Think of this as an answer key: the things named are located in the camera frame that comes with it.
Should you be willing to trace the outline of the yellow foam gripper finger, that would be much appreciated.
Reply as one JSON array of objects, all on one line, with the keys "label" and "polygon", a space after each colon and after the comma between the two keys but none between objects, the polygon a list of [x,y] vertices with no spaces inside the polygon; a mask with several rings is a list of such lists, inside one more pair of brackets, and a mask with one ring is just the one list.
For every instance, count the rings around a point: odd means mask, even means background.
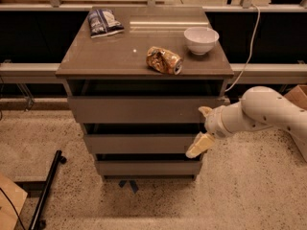
[{"label": "yellow foam gripper finger", "polygon": [[212,108],[209,106],[201,106],[199,108],[199,112],[204,116],[207,117],[209,113],[212,111]]},{"label": "yellow foam gripper finger", "polygon": [[205,152],[206,150],[210,149],[215,143],[215,138],[210,133],[202,133],[200,132],[193,144],[189,147],[186,151],[185,155],[188,158],[195,158],[199,156],[201,153]]}]

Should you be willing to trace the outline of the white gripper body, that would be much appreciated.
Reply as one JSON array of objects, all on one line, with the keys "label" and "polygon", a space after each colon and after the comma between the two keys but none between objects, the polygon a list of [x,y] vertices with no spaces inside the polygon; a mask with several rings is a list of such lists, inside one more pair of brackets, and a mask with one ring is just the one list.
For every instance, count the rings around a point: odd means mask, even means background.
[{"label": "white gripper body", "polygon": [[214,108],[207,117],[204,117],[206,131],[216,139],[224,139],[231,136],[231,133],[226,129],[222,120],[223,109],[224,105]]}]

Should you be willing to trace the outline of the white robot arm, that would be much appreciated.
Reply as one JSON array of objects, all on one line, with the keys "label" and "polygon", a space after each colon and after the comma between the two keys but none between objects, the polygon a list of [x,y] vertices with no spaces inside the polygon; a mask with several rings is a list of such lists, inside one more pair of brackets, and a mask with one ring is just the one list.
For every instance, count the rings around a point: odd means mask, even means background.
[{"label": "white robot arm", "polygon": [[200,132],[185,155],[195,158],[210,149],[216,139],[224,139],[243,131],[278,127],[293,137],[304,160],[307,160],[307,111],[275,90],[256,86],[247,90],[242,99],[216,108],[201,106],[205,133]]}]

